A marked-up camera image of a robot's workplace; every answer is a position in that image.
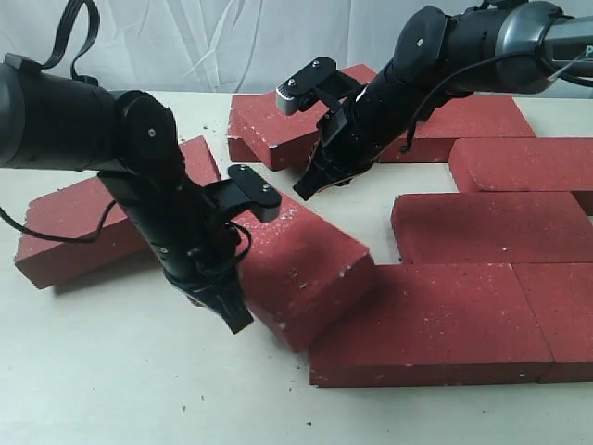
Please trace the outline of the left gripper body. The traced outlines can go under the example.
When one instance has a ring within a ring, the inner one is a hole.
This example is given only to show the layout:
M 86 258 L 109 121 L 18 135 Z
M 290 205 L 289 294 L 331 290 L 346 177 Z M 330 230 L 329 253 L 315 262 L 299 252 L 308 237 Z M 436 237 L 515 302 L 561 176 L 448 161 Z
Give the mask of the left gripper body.
M 206 186 L 184 180 L 133 182 L 133 224 L 157 256 L 167 280 L 203 306 L 242 306 L 236 248 L 242 230 L 232 218 L 245 209 L 235 181 Z

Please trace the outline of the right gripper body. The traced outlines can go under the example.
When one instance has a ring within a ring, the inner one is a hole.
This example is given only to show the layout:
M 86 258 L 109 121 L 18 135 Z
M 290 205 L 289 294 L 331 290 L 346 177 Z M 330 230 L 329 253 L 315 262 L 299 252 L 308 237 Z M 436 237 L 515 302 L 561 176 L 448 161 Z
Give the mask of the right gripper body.
M 408 128 L 408 96 L 401 92 L 356 92 L 318 121 L 319 142 L 310 161 L 334 168 L 334 183 L 365 173 Z

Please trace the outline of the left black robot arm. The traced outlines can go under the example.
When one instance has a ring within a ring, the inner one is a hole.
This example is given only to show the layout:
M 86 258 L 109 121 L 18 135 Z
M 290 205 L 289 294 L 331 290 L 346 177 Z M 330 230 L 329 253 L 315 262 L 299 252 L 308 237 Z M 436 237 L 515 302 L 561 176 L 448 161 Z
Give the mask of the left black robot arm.
M 1 65 L 1 165 L 95 172 L 174 287 L 235 333 L 252 323 L 238 273 L 249 233 L 234 218 L 255 206 L 261 178 L 233 165 L 225 180 L 193 182 L 173 114 L 153 96 L 110 93 L 8 54 Z

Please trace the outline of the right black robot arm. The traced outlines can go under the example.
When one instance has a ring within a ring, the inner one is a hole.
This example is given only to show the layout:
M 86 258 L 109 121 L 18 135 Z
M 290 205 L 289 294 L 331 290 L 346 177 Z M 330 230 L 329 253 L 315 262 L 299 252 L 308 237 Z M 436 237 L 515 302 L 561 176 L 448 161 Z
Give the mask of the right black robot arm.
M 369 83 L 317 57 L 276 90 L 285 115 L 317 103 L 318 141 L 296 193 L 308 199 L 365 173 L 417 123 L 476 93 L 535 95 L 557 81 L 592 84 L 592 20 L 546 1 L 485 1 L 458 15 L 426 6 L 405 24 L 393 56 Z

